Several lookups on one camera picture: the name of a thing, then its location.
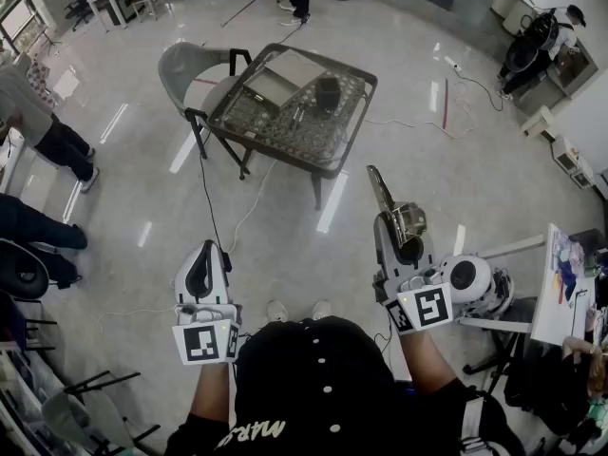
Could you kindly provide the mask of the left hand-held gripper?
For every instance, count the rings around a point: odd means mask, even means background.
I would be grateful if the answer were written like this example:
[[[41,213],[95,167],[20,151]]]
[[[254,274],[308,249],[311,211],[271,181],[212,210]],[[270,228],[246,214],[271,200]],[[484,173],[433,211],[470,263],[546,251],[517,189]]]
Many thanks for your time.
[[[184,365],[231,363],[237,359],[240,307],[228,293],[229,257],[205,240],[181,265],[173,288],[174,339]]]

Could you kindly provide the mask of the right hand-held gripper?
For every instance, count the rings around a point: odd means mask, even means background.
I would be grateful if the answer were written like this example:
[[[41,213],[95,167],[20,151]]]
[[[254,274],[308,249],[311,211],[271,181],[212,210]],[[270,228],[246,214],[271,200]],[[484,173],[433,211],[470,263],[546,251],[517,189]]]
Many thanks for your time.
[[[451,322],[450,284],[442,280],[432,241],[424,234],[428,228],[425,211],[415,202],[395,203],[378,168],[367,165],[366,170],[382,212],[373,223],[380,267],[372,283],[376,301],[400,335]]]

